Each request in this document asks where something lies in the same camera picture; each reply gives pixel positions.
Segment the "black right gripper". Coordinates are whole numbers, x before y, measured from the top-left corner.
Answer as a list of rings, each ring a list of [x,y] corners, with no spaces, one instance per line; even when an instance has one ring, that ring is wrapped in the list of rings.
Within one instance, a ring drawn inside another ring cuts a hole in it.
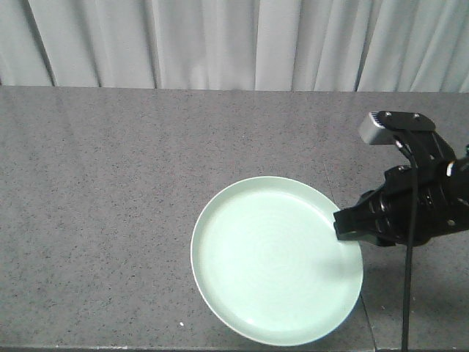
[[[444,161],[418,176],[417,199],[413,199],[413,170],[395,166],[385,181],[357,206],[333,214],[339,241],[373,242],[374,237],[391,244],[408,241],[412,208],[416,206],[413,244],[468,230],[468,159]]]

